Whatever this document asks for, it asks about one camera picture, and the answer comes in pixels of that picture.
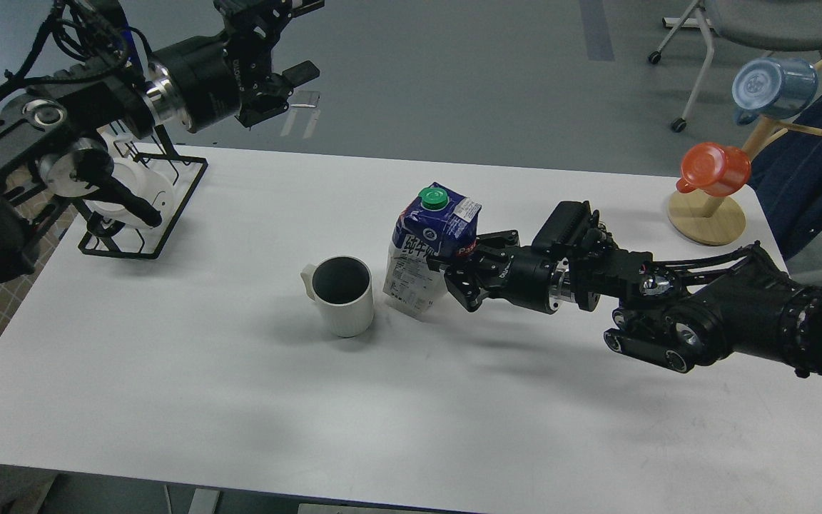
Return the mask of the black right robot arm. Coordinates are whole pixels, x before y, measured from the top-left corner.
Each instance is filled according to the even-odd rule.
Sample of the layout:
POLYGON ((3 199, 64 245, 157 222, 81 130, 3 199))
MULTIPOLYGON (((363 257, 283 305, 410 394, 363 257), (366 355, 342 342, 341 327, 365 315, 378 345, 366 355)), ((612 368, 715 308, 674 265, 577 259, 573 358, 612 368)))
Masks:
POLYGON ((477 238, 461 258, 430 256, 467 311, 503 299, 553 313, 562 302, 591 312, 617 301, 607 347, 687 373, 740 353, 822 376, 822 286, 793 282, 759 243, 704 259, 655 261, 614 244, 600 228, 546 234, 522 246, 511 232, 477 238))

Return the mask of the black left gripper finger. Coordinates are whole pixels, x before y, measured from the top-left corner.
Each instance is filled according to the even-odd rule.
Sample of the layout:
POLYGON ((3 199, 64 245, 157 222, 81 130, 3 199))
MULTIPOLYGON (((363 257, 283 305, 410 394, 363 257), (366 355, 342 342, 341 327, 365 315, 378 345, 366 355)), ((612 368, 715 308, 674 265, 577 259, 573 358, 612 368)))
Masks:
POLYGON ((293 19, 323 9, 325 1, 213 1, 230 33, 275 35, 293 19))
POLYGON ((248 79, 239 94, 238 123, 249 129, 286 113, 294 90, 319 77, 320 69, 313 62, 304 61, 281 73, 248 79))

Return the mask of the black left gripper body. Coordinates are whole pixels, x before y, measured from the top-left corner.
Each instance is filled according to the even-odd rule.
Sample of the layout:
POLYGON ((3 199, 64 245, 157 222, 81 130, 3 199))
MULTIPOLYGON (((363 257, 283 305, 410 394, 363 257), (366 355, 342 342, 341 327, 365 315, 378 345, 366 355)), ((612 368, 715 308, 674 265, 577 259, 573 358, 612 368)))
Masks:
POLYGON ((193 36, 156 50, 151 70, 166 79, 174 114, 189 133, 235 117, 246 128, 276 116, 272 79, 276 30, 225 21, 215 36, 193 36))

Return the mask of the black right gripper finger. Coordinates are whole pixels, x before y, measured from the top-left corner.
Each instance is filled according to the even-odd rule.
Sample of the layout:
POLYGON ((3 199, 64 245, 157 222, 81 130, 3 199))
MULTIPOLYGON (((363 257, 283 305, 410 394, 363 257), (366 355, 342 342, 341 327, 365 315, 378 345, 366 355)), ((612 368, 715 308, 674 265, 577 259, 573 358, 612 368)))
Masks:
POLYGON ((495 231, 477 234, 475 241, 454 254, 454 261, 508 261, 522 250, 519 232, 495 231))
POLYGON ((482 306, 488 296, 479 268, 471 260, 427 259, 428 270, 438 272, 444 278, 447 292, 473 313, 482 306))

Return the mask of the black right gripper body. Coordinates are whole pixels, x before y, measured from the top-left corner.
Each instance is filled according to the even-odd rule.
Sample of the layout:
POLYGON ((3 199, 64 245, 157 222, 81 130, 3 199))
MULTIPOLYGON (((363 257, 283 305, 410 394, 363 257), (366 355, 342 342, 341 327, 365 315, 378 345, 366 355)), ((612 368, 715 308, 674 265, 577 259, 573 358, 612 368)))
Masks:
POLYGON ((522 246, 508 261, 473 261, 488 291, 485 299, 502 299, 539 313, 556 313, 561 300, 552 296, 558 261, 522 246))

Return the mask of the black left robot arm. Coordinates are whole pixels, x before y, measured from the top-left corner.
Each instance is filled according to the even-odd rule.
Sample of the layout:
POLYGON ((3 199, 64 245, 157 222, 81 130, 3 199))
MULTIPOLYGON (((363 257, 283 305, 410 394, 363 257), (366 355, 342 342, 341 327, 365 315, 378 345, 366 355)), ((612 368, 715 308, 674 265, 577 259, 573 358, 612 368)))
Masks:
POLYGON ((76 198, 127 208, 150 227, 163 215, 112 176, 98 130, 120 121, 136 138, 164 124, 197 133, 235 118, 246 128, 288 110, 319 77, 304 61, 277 73, 272 52, 290 21, 323 1, 215 1, 215 36, 139 56, 118 1, 55 1, 18 71, 0 85, 0 284, 35 271, 39 240, 76 198))

